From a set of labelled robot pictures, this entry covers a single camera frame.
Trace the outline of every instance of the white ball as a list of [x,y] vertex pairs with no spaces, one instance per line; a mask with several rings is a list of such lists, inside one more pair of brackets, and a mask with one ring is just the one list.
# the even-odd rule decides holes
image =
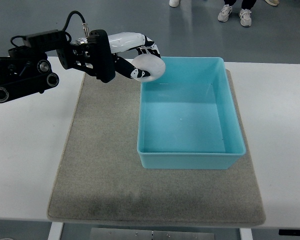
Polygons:
[[150,76],[135,78],[140,82],[151,82],[160,78],[166,71],[166,64],[160,58],[152,54],[141,54],[135,57],[131,64],[137,69],[145,70]]

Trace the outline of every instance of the black cable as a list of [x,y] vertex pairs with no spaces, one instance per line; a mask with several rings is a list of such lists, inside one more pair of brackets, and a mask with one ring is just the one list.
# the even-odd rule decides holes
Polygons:
[[66,19],[65,25],[64,25],[64,27],[63,27],[63,29],[62,29],[63,31],[66,31],[66,29],[67,29],[67,27],[68,27],[68,25],[69,25],[70,19],[71,19],[71,17],[72,17],[74,14],[79,15],[79,17],[81,18],[83,24],[86,23],[86,20],[85,20],[84,16],[83,16],[80,12],[78,12],[78,11],[72,11],[72,12],[69,13],[69,15],[68,15],[68,17],[67,17],[67,19]]
[[20,35],[18,35],[18,36],[14,36],[14,37],[12,37],[12,38],[10,39],[10,43],[11,43],[13,46],[15,46],[15,47],[19,47],[18,45],[15,45],[15,44],[14,44],[14,40],[15,40],[15,39],[18,39],[18,38],[24,39],[25,36],[20,36]]
[[71,38],[71,35],[70,35],[68,32],[66,32],[66,31],[65,31],[64,33],[65,33],[65,35],[67,35],[67,36],[69,37],[69,40],[68,40],[67,42],[68,42],[68,43],[71,43],[71,39],[72,39],[72,38]]

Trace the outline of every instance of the white table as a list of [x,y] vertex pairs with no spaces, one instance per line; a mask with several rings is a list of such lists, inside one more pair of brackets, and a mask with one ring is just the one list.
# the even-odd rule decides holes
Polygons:
[[[0,219],[48,221],[83,79],[80,71],[64,70],[57,57],[49,61],[59,86],[0,104]],[[300,65],[226,62],[225,67],[265,209],[260,228],[300,229]]]

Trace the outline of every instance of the shoe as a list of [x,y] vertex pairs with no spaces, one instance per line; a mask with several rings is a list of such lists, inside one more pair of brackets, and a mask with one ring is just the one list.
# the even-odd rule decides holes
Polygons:
[[252,20],[251,20],[251,11],[248,9],[241,9],[239,12],[239,17],[241,18],[240,23],[244,27],[250,27]]
[[180,0],[170,0],[169,1],[170,7],[173,7],[173,8],[178,7],[179,3],[180,3]]
[[221,9],[221,12],[218,15],[218,20],[220,22],[225,23],[229,19],[229,15],[232,13],[232,6],[229,4],[224,5],[223,8]]
[[279,0],[265,0],[268,4],[271,6],[278,6],[279,5]]

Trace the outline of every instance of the cable connector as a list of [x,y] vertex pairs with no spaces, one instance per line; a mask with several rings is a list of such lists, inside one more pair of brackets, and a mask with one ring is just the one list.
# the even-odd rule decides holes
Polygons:
[[89,37],[89,28],[88,28],[88,24],[87,23],[82,23],[83,26],[83,31],[84,31],[84,35],[85,37]]

